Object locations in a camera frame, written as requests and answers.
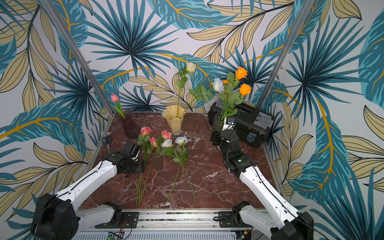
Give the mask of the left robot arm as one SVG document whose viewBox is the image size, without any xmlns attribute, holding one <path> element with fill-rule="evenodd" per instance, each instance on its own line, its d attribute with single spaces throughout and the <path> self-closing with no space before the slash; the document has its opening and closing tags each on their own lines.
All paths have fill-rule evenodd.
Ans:
<svg viewBox="0 0 384 240">
<path fill-rule="evenodd" d="M 128 222 L 122 208 L 113 203 L 80 210 L 82 203 L 100 186 L 118 174 L 143 173 L 138 159 L 140 147 L 125 143 L 118 152 L 105 156 L 90 172 L 54 195 L 44 194 L 36 204 L 30 232 L 42 240 L 71 240 L 89 228 L 119 228 Z"/>
</svg>

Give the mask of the orange rose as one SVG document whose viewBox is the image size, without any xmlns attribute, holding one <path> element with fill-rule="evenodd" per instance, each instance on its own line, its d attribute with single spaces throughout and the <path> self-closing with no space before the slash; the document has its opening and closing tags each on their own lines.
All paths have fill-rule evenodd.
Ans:
<svg viewBox="0 0 384 240">
<path fill-rule="evenodd" d="M 244 79 L 247 75 L 247 70 L 242 67 L 239 67 L 234 73 L 228 73 L 226 80 L 230 84 L 227 86 L 227 92 L 230 94 L 232 91 L 236 91 L 235 87 L 238 87 L 240 84 L 240 80 Z M 219 93 L 219 98 L 223 103 L 223 92 Z"/>
<path fill-rule="evenodd" d="M 230 84 L 227 80 L 222 81 L 223 86 L 224 86 L 224 91 L 223 91 L 223 111 L 221 113 L 221 120 L 224 120 L 225 118 L 225 113 L 226 113 L 226 108 L 228 107 L 228 102 L 229 102 L 229 93 L 227 92 L 227 86 Z"/>
<path fill-rule="evenodd" d="M 238 109 L 236 107 L 244 102 L 245 97 L 251 93 L 251 90 L 252 88 L 249 85 L 242 84 L 238 90 L 232 91 L 230 94 L 225 93 L 223 119 L 237 114 Z"/>
</svg>

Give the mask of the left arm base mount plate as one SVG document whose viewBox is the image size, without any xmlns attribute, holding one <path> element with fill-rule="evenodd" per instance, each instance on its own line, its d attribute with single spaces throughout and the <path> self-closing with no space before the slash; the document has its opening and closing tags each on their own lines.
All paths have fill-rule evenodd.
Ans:
<svg viewBox="0 0 384 240">
<path fill-rule="evenodd" d="M 137 227 L 139 212 L 118 212 L 112 220 L 105 224 L 96 225 L 96 229 L 122 229 L 125 227 L 135 229 Z"/>
</svg>

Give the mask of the pink tulip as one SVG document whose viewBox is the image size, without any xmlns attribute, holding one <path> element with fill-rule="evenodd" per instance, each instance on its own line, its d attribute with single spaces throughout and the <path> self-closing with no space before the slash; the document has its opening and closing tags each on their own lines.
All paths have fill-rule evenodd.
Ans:
<svg viewBox="0 0 384 240">
<path fill-rule="evenodd" d="M 123 119 L 125 119 L 126 117 L 125 117 L 124 111 L 122 109 L 119 97 L 116 94 L 112 94 L 111 100 L 113 103 L 115 103 L 115 105 L 113 106 L 114 109 L 122 116 Z"/>
</svg>

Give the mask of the cream rose large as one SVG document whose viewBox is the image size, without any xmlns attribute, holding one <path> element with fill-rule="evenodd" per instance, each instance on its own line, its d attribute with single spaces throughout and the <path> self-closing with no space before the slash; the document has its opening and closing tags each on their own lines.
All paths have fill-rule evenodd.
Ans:
<svg viewBox="0 0 384 240">
<path fill-rule="evenodd" d="M 196 65 L 188 61 L 184 68 L 179 69 L 179 72 L 178 72 L 179 80 L 177 80 L 176 82 L 178 86 L 178 90 L 176 91 L 178 97 L 180 97 L 181 91 L 185 89 L 186 83 L 191 79 L 195 70 L 196 70 Z"/>
</svg>

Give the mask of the white rose top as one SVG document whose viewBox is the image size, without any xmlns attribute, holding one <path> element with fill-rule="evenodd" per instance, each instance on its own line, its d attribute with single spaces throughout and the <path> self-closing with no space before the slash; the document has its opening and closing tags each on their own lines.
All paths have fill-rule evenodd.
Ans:
<svg viewBox="0 0 384 240">
<path fill-rule="evenodd" d="M 196 101 L 204 101 L 209 103 L 216 93 L 221 93 L 225 91 L 223 81 L 219 78 L 215 78 L 213 83 L 210 83 L 208 87 L 203 86 L 202 84 L 198 85 L 194 90 L 189 89 L 189 93 L 195 98 Z"/>
</svg>

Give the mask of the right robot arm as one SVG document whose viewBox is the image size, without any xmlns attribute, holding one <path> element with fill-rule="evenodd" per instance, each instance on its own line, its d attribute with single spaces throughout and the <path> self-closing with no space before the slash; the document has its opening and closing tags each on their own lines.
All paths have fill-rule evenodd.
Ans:
<svg viewBox="0 0 384 240">
<path fill-rule="evenodd" d="M 242 202 L 233 207 L 237 221 L 255 228 L 271 240 L 314 238 L 312 216 L 298 211 L 270 184 L 252 158 L 241 150 L 235 130 L 213 132 L 211 140 L 220 148 L 225 167 L 255 194 L 267 210 L 264 214 Z"/>
</svg>

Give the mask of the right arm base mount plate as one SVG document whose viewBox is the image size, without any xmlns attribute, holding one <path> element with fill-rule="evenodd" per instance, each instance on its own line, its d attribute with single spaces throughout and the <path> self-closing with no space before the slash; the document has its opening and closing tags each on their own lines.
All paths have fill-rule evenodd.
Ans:
<svg viewBox="0 0 384 240">
<path fill-rule="evenodd" d="M 253 226 L 245 224 L 240 216 L 233 211 L 218 212 L 218 216 L 213 220 L 218 222 L 221 228 L 253 228 Z"/>
</svg>

